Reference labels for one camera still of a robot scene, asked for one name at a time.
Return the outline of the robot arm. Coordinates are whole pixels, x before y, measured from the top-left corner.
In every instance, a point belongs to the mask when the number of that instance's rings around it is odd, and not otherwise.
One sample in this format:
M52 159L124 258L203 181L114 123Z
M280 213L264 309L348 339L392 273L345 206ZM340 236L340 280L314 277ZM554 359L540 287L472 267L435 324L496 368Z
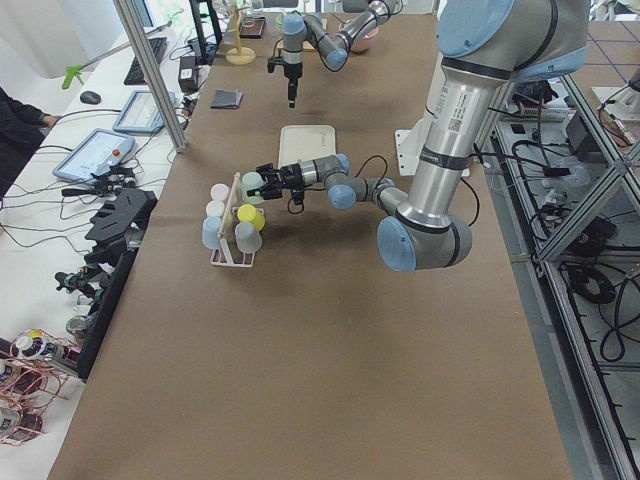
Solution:
M319 54L323 65L337 72L345 65L352 47L373 29L386 23L402 9L401 1L370 1L365 10L336 33L329 33L318 14L287 13L282 21L282 48L267 60L267 71L283 68L288 80L288 106L296 106L299 79L303 76L304 43Z
M586 1L450 1L436 37L444 84L408 191L387 180L352 177L346 156L334 154L282 168L258 168L265 200L289 191L301 204L322 184L345 210L369 201L385 212L377 229L381 259L411 272L463 261L472 246L469 226L449 213L473 146L497 89L559 77L586 57L590 5Z

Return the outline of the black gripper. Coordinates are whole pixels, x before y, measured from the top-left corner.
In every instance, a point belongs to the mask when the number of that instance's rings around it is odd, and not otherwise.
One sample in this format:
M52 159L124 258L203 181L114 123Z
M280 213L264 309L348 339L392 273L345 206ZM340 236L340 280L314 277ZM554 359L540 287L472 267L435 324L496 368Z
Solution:
M275 168L273 163L258 166L255 171L261 176L276 175L276 184L265 184L248 191L249 198L277 199L279 191L289 190L292 196L303 194L303 174L299 164L285 165Z
M299 79L303 75L303 63L291 62L283 56L271 56L267 59L267 71L273 73L277 66L283 68L284 76L288 80L287 95L289 99L289 108L295 108L295 100L297 99Z

